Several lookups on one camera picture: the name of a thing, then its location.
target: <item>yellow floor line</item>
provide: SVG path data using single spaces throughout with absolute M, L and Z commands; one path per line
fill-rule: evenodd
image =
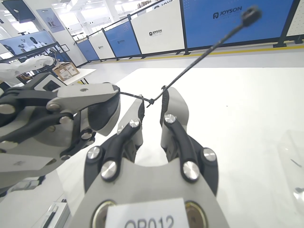
M 252 49 L 252 50 L 233 50 L 233 51 L 219 51 L 219 52 L 212 52 L 210 55 L 223 55 L 223 54 L 237 54 L 237 53 L 249 53 L 249 52 L 263 52 L 263 51 L 277 51 L 277 50 L 296 50 L 296 49 L 304 49 L 304 46 L 290 46 L 290 47 L 280 47 L 280 48 L 265 48 L 265 49 Z M 173 55 L 173 56 L 155 56 L 155 57 L 146 57 L 145 59 L 122 59 L 118 61 L 105 61 L 102 63 L 108 64 L 108 63 L 117 63 L 117 62 L 132 62 L 132 61 L 146 61 L 146 60 L 155 60 L 155 59 L 167 59 L 167 58 L 179 58 L 179 57 L 197 57 L 200 56 L 202 53 L 198 54 L 190 54 L 187 56 L 184 55 Z

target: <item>robotic hand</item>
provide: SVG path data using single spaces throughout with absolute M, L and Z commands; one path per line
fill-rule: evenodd
M 0 194 L 27 177 L 44 176 L 108 135 L 120 112 L 119 88 L 110 83 L 66 86 L 38 74 L 0 96 Z
M 0 166 L 2 192 L 24 178 L 50 173 L 92 144 L 96 132 L 109 135 L 118 121 L 117 86 L 59 83 L 62 87 L 43 91 L 45 80 L 56 80 L 50 80 L 50 76 L 38 74 L 24 87 L 10 88 L 0 97 L 0 161 L 8 162 Z M 134 164 L 143 143 L 143 118 L 144 100 L 136 99 L 118 123 L 117 133 L 88 151 L 84 168 L 86 194 L 72 227 L 105 227 L 111 205 L 180 197 L 185 201 L 190 228 L 207 224 L 228 227 L 215 198 L 216 155 L 187 134 L 189 111 L 181 95 L 172 87 L 163 93 L 160 145 L 168 164 Z M 22 156 L 18 158 L 21 160 L 15 163 L 14 155 Z M 28 163 L 41 164 L 34 158 L 46 160 L 40 167 L 28 169 Z

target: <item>white tabletop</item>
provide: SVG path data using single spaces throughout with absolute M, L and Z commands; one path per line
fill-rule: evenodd
M 77 83 L 79 80 L 81 80 L 81 79 L 85 78 L 86 76 L 90 75 L 91 73 L 93 73 L 96 69 L 81 69 L 81 68 L 78 68 L 77 70 L 79 71 L 79 74 L 63 81 L 66 85 L 71 85 L 71 84 Z
M 121 91 L 155 98 L 183 69 L 138 69 Z M 218 158 L 217 200 L 231 228 L 304 227 L 304 68 L 194 68 L 174 87 L 189 107 L 187 132 Z M 134 99 L 121 95 L 120 119 Z M 145 109 L 135 163 L 167 163 L 159 99 Z M 100 145 L 108 137 L 96 135 Z M 57 169 L 72 215 L 82 198 L 86 148 Z

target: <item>cardboard box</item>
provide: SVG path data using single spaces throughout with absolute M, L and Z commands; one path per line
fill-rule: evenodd
M 79 74 L 79 71 L 73 63 L 60 62 L 53 68 L 53 71 L 62 81 Z

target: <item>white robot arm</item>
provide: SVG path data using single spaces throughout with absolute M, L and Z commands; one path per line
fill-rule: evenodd
M 0 80 L 7 81 L 25 72 L 41 69 L 46 65 L 52 65 L 55 59 L 51 56 L 35 56 L 25 62 L 14 62 L 12 64 L 0 63 Z

